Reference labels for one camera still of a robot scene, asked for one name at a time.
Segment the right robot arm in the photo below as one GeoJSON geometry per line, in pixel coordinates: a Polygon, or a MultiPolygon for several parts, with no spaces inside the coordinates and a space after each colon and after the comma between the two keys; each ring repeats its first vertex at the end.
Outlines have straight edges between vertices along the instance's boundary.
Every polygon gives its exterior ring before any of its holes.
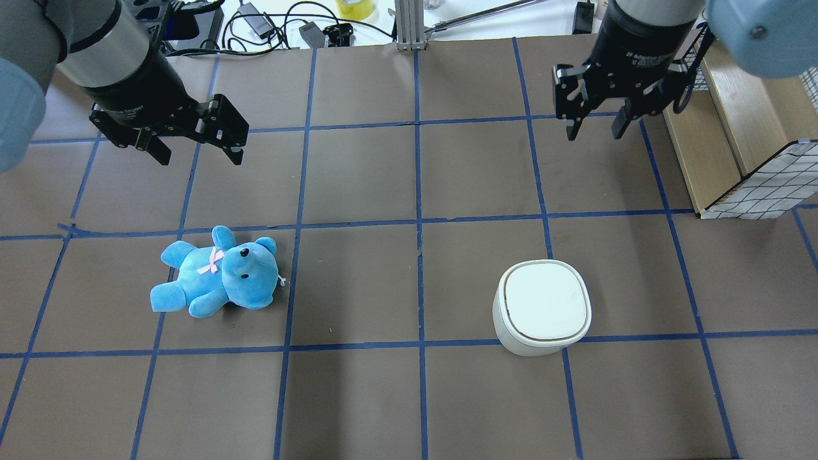
{"type": "Polygon", "coordinates": [[[587,60],[553,68],[554,110],[567,139],[612,98],[623,101],[614,139],[669,105],[683,111],[697,68],[677,53],[700,14],[707,18],[701,50],[722,44],[749,75],[788,78],[816,66],[815,1],[610,1],[587,60]]]}

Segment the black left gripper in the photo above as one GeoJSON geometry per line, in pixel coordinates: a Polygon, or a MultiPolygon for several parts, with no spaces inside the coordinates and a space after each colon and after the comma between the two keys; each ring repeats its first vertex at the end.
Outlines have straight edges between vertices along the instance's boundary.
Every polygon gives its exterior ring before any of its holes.
{"type": "Polygon", "coordinates": [[[216,146],[233,165],[243,163],[248,122],[224,95],[193,99],[154,46],[128,77],[84,92],[96,104],[89,119],[115,146],[134,146],[167,166],[172,151],[160,136],[182,136],[216,146]]]}

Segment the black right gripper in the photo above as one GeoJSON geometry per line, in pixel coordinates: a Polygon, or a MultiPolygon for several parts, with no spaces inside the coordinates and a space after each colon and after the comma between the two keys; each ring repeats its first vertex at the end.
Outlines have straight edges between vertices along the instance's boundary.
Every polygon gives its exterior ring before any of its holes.
{"type": "Polygon", "coordinates": [[[695,81],[697,68],[677,53],[700,14],[698,6],[609,6],[587,60],[553,67],[554,109],[573,142],[588,114],[623,98],[613,139],[644,114],[656,114],[695,81]]]}

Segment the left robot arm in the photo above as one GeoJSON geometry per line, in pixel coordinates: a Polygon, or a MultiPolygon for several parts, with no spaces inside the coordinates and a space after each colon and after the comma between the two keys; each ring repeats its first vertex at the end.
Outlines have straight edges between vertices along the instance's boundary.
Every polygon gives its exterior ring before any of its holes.
{"type": "Polygon", "coordinates": [[[219,1],[3,1],[1,168],[24,158],[59,71],[93,102],[90,122],[117,148],[169,165],[162,137],[221,149],[240,165],[249,124],[216,94],[198,102],[169,64],[167,40],[198,35],[219,1]]]}

